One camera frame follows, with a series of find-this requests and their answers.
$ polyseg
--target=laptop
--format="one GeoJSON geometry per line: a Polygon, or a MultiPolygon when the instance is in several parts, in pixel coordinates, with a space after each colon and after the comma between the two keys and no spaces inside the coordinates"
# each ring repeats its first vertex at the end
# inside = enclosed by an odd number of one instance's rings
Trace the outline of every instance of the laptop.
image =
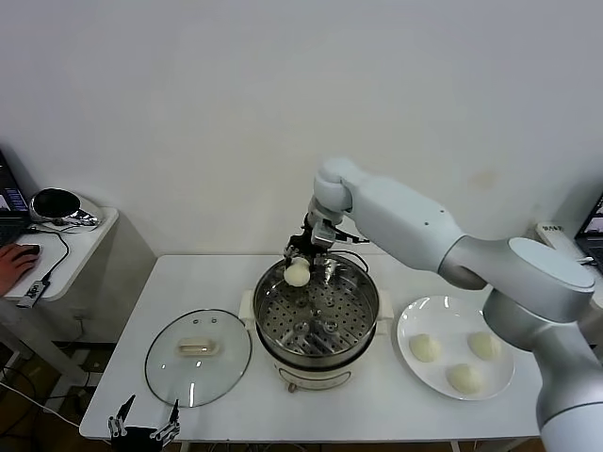
{"type": "Polygon", "coordinates": [[[603,195],[576,234],[576,244],[591,256],[603,271],[603,195]]]}
{"type": "Polygon", "coordinates": [[[14,242],[30,223],[23,192],[0,152],[0,246],[14,242]]]}

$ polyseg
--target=small white table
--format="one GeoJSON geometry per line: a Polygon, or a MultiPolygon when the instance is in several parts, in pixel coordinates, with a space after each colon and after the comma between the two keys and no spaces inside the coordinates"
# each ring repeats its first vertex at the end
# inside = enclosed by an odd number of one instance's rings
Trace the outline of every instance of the small white table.
{"type": "MultiPolygon", "coordinates": [[[[370,275],[387,290],[396,317],[422,296],[448,294],[482,304],[487,291],[466,292],[436,275],[411,270],[387,255],[366,256],[370,275]]],[[[149,346],[180,315],[218,308],[238,313],[279,256],[164,256],[158,259],[123,331],[80,427],[88,438],[108,438],[107,419],[132,394],[126,425],[160,427],[171,407],[153,396],[144,377],[149,346]]],[[[242,443],[424,442],[538,436],[536,397],[542,380],[529,353],[513,350],[509,388],[486,401],[440,395],[406,367],[390,335],[376,336],[355,375],[341,387],[290,394],[256,334],[241,381],[222,398],[181,409],[176,441],[242,443]]]]}
{"type": "MultiPolygon", "coordinates": [[[[71,287],[73,281],[92,256],[99,244],[105,238],[118,217],[117,209],[104,207],[103,223],[90,232],[81,234],[64,233],[62,237],[68,243],[70,252],[65,260],[53,271],[50,286],[46,289],[38,303],[51,302],[59,299],[71,287]]],[[[57,348],[49,339],[40,334],[36,327],[37,321],[24,318],[24,311],[16,307],[16,301],[21,299],[31,284],[42,276],[61,258],[65,247],[54,234],[25,234],[19,238],[20,244],[38,244],[41,255],[36,267],[20,280],[3,298],[0,298],[0,339],[7,342],[13,350],[23,352],[25,357],[30,355],[29,349],[40,355],[52,365],[62,378],[55,386],[57,394],[63,394],[65,389],[73,385],[82,385],[89,379],[79,363],[86,353],[78,353],[70,359],[57,348]]],[[[61,399],[54,399],[55,405],[60,405],[61,399]]]]}

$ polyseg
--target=person's hand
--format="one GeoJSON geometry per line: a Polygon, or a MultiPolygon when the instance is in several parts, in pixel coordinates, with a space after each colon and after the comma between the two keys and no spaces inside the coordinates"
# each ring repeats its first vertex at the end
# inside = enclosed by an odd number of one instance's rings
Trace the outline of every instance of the person's hand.
{"type": "Polygon", "coordinates": [[[36,266],[37,254],[17,257],[31,248],[33,247],[16,243],[0,248],[0,297],[4,296],[27,271],[36,266]]]}

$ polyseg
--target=computer mouse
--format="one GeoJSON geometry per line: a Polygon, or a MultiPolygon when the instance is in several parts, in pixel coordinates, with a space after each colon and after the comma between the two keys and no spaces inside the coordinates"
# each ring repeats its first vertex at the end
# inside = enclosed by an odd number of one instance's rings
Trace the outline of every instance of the computer mouse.
{"type": "Polygon", "coordinates": [[[26,256],[27,254],[40,254],[40,245],[25,245],[26,247],[28,247],[27,249],[21,251],[19,254],[17,254],[15,257],[12,258],[13,261],[16,261],[17,259],[19,259],[21,256],[26,256]]]}

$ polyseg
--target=glass lid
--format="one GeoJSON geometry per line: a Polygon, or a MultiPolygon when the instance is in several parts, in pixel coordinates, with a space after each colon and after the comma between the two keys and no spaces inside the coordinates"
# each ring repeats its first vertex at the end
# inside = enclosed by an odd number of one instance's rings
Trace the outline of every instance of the glass lid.
{"type": "Polygon", "coordinates": [[[247,369],[252,340],[243,323],[220,310],[193,311],[157,335],[144,365],[149,388],[180,407],[199,407],[230,391],[247,369]]]}

